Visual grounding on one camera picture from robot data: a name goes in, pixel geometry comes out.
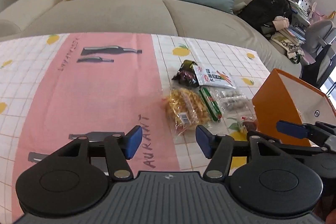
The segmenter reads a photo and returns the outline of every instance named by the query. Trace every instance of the green snack stick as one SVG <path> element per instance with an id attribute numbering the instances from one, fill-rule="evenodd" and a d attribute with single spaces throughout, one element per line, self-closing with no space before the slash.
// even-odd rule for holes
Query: green snack stick
<path id="1" fill-rule="evenodd" d="M 220 122 L 221 121 L 221 117 L 222 117 L 222 113 L 219 110 L 219 107 L 217 105 L 217 102 L 212 98 L 210 92 L 208 91 L 207 88 L 205 87 L 201 87 L 199 89 L 199 93 L 201 94 L 209 112 L 210 115 L 212 117 L 212 119 L 215 122 Z"/>

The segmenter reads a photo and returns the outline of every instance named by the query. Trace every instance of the lemon print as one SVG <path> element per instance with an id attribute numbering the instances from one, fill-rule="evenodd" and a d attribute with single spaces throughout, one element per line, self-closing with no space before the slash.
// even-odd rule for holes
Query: lemon print
<path id="1" fill-rule="evenodd" d="M 232 157 L 230 170 L 246 164 L 246 157 Z"/>
<path id="2" fill-rule="evenodd" d="M 251 59 L 251 60 L 252 60 L 252 59 L 255 59 L 255 56 L 254 56 L 253 54 L 251 54 L 251 53 L 248 53 L 248 54 L 247 54 L 247 57 L 248 57 L 249 59 Z"/>
<path id="3" fill-rule="evenodd" d="M 7 107 L 6 103 L 4 102 L 0 103 L 0 114 L 5 111 L 6 107 Z"/>
<path id="4" fill-rule="evenodd" d="M 247 141 L 246 135 L 239 131 L 239 125 L 237 122 L 231 124 L 229 129 L 236 130 L 233 133 L 230 133 L 230 136 L 235 139 L 235 141 Z M 238 168 L 246 164 L 246 157 L 232 157 L 231 169 Z"/>
<path id="5" fill-rule="evenodd" d="M 173 55 L 187 56 L 190 54 L 190 50 L 186 45 L 180 44 L 178 47 L 173 49 Z"/>
<path id="6" fill-rule="evenodd" d="M 52 34 L 49 36 L 48 40 L 47 40 L 47 44 L 51 45 L 54 44 L 55 42 L 57 42 L 59 40 L 59 35 L 56 34 Z"/>
<path id="7" fill-rule="evenodd" d="M 248 78 L 242 78 L 246 85 L 254 85 L 254 82 Z"/>
<path id="8" fill-rule="evenodd" d="M 5 66 L 10 65 L 11 63 L 13 63 L 13 60 L 7 60 L 7 61 L 5 61 L 5 62 L 2 63 L 2 65 L 1 65 L 0 68 L 2 69 L 2 68 L 4 68 Z"/>

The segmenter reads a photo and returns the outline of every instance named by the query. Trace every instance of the black backpack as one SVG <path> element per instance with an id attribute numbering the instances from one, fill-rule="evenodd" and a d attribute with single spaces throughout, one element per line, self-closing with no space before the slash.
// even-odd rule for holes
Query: black backpack
<path id="1" fill-rule="evenodd" d="M 265 36 L 276 32 L 272 21 L 277 16 L 292 22 L 292 10 L 287 0 L 252 0 L 239 14 L 242 20 Z"/>

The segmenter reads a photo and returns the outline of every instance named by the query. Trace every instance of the dark snack bag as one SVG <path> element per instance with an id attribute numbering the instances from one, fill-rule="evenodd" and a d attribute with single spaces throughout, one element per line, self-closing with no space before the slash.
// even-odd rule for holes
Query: dark snack bag
<path id="1" fill-rule="evenodd" d="M 191 60 L 184 60 L 177 74 L 173 77 L 173 80 L 178 81 L 180 85 L 197 88 L 199 84 L 193 69 L 193 65 L 197 66 L 197 63 Z"/>

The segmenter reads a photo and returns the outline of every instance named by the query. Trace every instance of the barcode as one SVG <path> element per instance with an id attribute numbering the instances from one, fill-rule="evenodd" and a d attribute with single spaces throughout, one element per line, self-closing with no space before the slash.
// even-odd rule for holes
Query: barcode
<path id="1" fill-rule="evenodd" d="M 182 124 L 184 124 L 184 125 L 190 125 L 190 121 L 189 121 L 189 118 L 187 116 L 187 113 L 181 112 L 179 114 L 179 118 L 181 119 Z"/>

